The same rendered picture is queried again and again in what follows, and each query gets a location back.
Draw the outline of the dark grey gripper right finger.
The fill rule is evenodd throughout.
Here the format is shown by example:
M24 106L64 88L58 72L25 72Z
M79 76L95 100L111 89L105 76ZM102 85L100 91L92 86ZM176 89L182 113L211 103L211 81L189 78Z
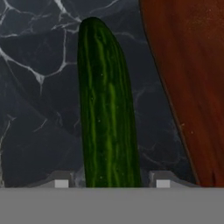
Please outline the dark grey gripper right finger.
M197 187L197 185L178 178L171 171L150 171L149 187L152 188L186 188Z

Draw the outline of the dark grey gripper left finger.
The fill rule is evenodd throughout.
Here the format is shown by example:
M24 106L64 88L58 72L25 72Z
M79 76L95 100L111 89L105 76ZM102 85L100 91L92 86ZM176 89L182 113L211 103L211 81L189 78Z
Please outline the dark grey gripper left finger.
M74 172L73 171L53 171L46 178L29 184L29 188L42 187L42 188L73 188L74 183Z

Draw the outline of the reddish brown wooden tray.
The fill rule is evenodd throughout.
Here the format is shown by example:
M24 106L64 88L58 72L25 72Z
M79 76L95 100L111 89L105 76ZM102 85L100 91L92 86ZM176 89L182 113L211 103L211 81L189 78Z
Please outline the reddish brown wooden tray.
M197 184L224 187L224 0L139 0Z

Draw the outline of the green cucumber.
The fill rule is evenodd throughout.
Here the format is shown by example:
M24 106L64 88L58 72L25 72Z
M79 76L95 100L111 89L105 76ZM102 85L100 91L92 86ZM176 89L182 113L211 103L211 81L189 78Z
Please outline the green cucumber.
M116 36L98 17L80 24L77 66L86 186L140 187L129 70Z

